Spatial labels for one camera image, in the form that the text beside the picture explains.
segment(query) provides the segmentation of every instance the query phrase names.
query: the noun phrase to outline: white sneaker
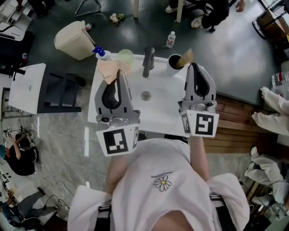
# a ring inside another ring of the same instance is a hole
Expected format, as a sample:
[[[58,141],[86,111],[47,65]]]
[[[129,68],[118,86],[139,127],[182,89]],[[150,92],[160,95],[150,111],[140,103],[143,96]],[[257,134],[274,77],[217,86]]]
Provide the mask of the white sneaker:
[[[191,27],[192,28],[202,28],[202,18],[205,14],[203,14],[202,16],[195,18],[192,22],[191,22]]]
[[[252,160],[256,159],[259,156],[259,153],[257,151],[257,147],[256,146],[251,148],[250,155],[252,157]]]
[[[168,5],[168,7],[166,8],[166,13],[170,14],[172,12],[175,12],[177,11],[177,8],[171,8],[170,5]]]

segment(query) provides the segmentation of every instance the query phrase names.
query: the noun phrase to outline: faucet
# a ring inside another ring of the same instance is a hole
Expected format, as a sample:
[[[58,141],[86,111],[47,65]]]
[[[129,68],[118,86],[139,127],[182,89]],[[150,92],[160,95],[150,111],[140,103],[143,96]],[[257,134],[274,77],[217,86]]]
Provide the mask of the faucet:
[[[143,77],[147,78],[149,76],[149,70],[154,68],[154,48],[152,46],[147,46],[144,49],[143,67]]]

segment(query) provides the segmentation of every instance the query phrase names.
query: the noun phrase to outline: black pants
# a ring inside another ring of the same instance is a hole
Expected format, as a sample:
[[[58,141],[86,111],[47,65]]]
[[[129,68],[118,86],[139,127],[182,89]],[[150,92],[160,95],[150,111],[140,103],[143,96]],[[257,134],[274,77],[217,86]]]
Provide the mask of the black pants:
[[[23,216],[24,218],[41,217],[41,216],[46,216],[47,214],[54,212],[55,209],[53,207],[46,207],[46,209],[33,208],[33,205],[41,197],[43,197],[43,194],[41,192],[37,192],[24,198],[20,203],[18,203],[17,208],[21,216]]]
[[[177,8],[177,2],[178,0],[171,0],[170,7]],[[203,17],[202,25],[204,28],[219,25],[229,16],[229,0],[206,0],[206,2],[212,6],[214,11]]]

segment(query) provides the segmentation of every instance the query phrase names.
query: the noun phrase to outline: beige trash bin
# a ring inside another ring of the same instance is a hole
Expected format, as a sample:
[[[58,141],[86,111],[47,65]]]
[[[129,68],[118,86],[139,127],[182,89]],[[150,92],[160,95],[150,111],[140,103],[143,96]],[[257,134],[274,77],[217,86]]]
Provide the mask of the beige trash bin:
[[[55,48],[77,60],[93,55],[95,42],[85,30],[85,21],[76,21],[60,30],[54,40]]]

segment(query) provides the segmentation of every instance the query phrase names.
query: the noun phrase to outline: white cloth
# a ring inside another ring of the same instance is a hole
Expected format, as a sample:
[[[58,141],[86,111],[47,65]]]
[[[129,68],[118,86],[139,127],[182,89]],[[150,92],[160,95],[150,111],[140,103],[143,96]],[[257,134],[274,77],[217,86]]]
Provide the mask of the white cloth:
[[[289,116],[264,115],[254,112],[252,118],[256,124],[270,132],[289,135]]]
[[[289,192],[289,183],[284,182],[277,163],[263,155],[259,155],[256,147],[252,149],[251,154],[252,161],[259,165],[262,170],[253,169],[253,164],[250,164],[244,175],[259,184],[272,188],[275,201],[284,204]]]
[[[256,124],[268,131],[289,135],[289,101],[273,93],[268,88],[262,88],[265,102],[281,115],[264,115],[259,112],[252,115]]]
[[[216,210],[212,209],[210,192],[223,196],[237,231],[244,229],[250,211],[237,178],[224,174],[204,182],[192,169],[189,155],[189,146],[181,141],[138,142],[112,196],[117,231],[150,231],[161,216],[172,210],[181,211],[195,231],[221,230],[214,226]],[[93,231],[98,207],[110,198],[80,186],[71,205],[68,231]]]
[[[289,116],[289,101],[285,100],[283,97],[270,91],[268,88],[262,88],[262,95],[265,102],[273,108],[275,111],[279,112],[283,116]]]

